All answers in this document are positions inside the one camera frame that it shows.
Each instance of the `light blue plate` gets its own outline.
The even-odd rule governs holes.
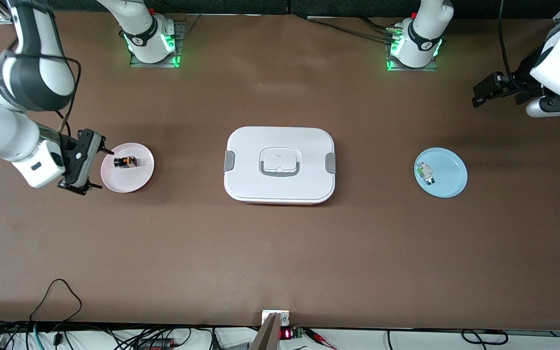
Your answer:
[[[433,171],[435,183],[427,182],[418,174],[418,164],[425,162]],[[445,148],[434,147],[424,150],[414,162],[414,176],[425,192],[435,197],[451,198],[460,194],[468,182],[468,171],[462,159]]]

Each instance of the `pink plate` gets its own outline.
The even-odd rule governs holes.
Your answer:
[[[151,150],[138,143],[125,143],[112,149],[101,164],[101,178],[107,188],[118,193],[128,193],[142,188],[153,175],[155,159]],[[135,157],[135,168],[116,168],[114,158]]]

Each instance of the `black cable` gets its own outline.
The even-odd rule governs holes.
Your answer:
[[[375,28],[375,29],[382,29],[382,31],[385,31],[386,28],[392,26],[392,25],[389,25],[389,26],[380,26],[379,24],[373,22],[373,21],[370,20],[367,16],[364,16],[364,15],[362,15],[362,14],[356,14],[356,15],[353,16],[353,17],[355,17],[355,18],[360,18],[360,19],[362,20],[362,22],[368,24],[369,27],[373,27],[373,28]]]
[[[502,53],[503,56],[503,64],[505,64],[505,71],[507,73],[507,78],[509,78],[509,81],[513,83],[513,86],[515,86],[520,91],[532,93],[533,90],[519,86],[518,83],[515,81],[515,77],[513,76],[513,73],[511,73],[511,67],[509,66],[509,60],[507,59],[507,49],[505,47],[505,40],[503,38],[503,6],[504,5],[505,5],[505,0],[500,0],[500,9],[498,10],[498,41],[500,42],[500,53]]]
[[[377,35],[371,35],[371,34],[367,34],[367,33],[362,33],[359,31],[354,31],[352,29],[347,29],[344,27],[338,27],[338,26],[334,26],[333,24],[329,24],[329,23],[325,23],[325,22],[320,22],[319,20],[314,20],[314,19],[309,19],[309,22],[313,22],[316,24],[321,24],[322,26],[327,26],[330,28],[334,28],[338,31],[341,31],[343,33],[347,33],[347,34],[351,34],[351,35],[355,35],[357,37],[362,37],[365,38],[366,40],[371,40],[371,41],[375,41],[375,42],[391,42],[392,40],[390,38],[386,38],[386,37],[379,37]]]
[[[388,340],[388,350],[393,350],[393,344],[390,342],[390,331],[386,331],[386,338]]]
[[[168,4],[167,2],[165,2],[164,0],[155,0],[155,1],[164,5],[164,6],[167,6],[171,9],[173,9],[173,11],[176,11],[177,13],[182,13],[183,11],[185,11],[186,13],[195,13],[196,12],[193,9],[187,9],[185,7],[172,6],[172,5]]]
[[[64,339],[66,339],[66,343],[69,345],[70,350],[75,350],[75,348],[73,348],[73,344],[71,344],[69,341],[69,334],[66,333],[66,331],[64,331],[63,333],[64,333]]]
[[[73,295],[73,297],[75,297],[75,299],[77,299],[77,301],[79,302],[79,308],[77,309],[77,311],[75,311],[73,314],[71,314],[69,317],[66,317],[64,319],[64,321],[60,322],[60,323],[64,323],[66,321],[69,321],[69,319],[71,319],[72,317],[75,317],[75,315],[77,315],[82,308],[84,307],[84,303],[82,303],[82,300],[79,298],[79,296],[77,294],[75,294],[75,292],[73,292],[72,288],[69,286],[69,282],[66,282],[65,279],[54,279],[53,281],[51,281],[51,283],[49,284],[49,287],[47,288],[47,292],[45,292],[44,297],[42,297],[42,300],[40,301],[40,303],[38,303],[38,305],[34,308],[34,310],[32,311],[31,314],[29,314],[29,321],[33,322],[34,321],[34,313],[36,313],[36,311],[42,306],[42,303],[45,302],[45,300],[47,299],[47,297],[49,296],[49,291],[51,290],[51,287],[53,287],[53,284],[55,284],[55,282],[60,281],[62,283],[64,283],[66,285],[66,288],[69,289],[70,294]]]
[[[472,333],[475,337],[476,337],[476,341],[470,340],[468,338],[466,338],[465,334],[466,333]],[[487,346],[486,345],[505,345],[508,341],[509,341],[509,335],[506,332],[500,332],[501,335],[505,336],[505,340],[504,341],[484,341],[476,332],[474,332],[473,330],[462,330],[462,338],[467,341],[467,343],[471,343],[471,344],[475,344],[475,345],[481,345],[483,347],[484,350],[487,350]]]
[[[209,334],[211,334],[211,344],[209,344],[209,350],[211,350],[211,348],[213,348],[213,332],[211,332],[209,330],[205,330],[204,328],[196,328],[196,330],[207,331],[207,332],[209,332]]]
[[[64,120],[64,115],[62,115],[62,113],[60,113],[60,111],[55,111],[57,113],[58,116],[60,116],[60,118],[62,120]],[[66,133],[69,135],[70,137],[70,125],[69,125],[69,121],[66,121]]]

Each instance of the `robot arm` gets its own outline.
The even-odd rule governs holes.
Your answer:
[[[492,73],[474,86],[473,105],[481,106],[496,98],[515,95],[531,117],[560,116],[560,13],[556,27],[548,33],[542,47],[527,55],[512,74],[515,81],[500,71]]]
[[[18,46],[0,54],[0,157],[34,188],[64,177],[59,187],[85,194],[89,166],[105,138],[85,129],[79,140],[30,120],[25,111],[64,108],[75,93],[53,10],[46,0],[9,0]]]
[[[143,0],[97,0],[113,14],[135,57],[144,63],[159,62],[175,51],[167,37],[174,35],[174,21],[151,15]]]
[[[416,18],[405,18],[395,25],[401,33],[393,34],[398,44],[390,54],[411,68],[427,66],[452,18],[453,5],[449,0],[421,0]]]

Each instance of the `white storage box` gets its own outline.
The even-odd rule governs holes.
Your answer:
[[[237,201],[320,203],[335,180],[334,141],[322,129],[245,126],[228,138],[224,188]]]

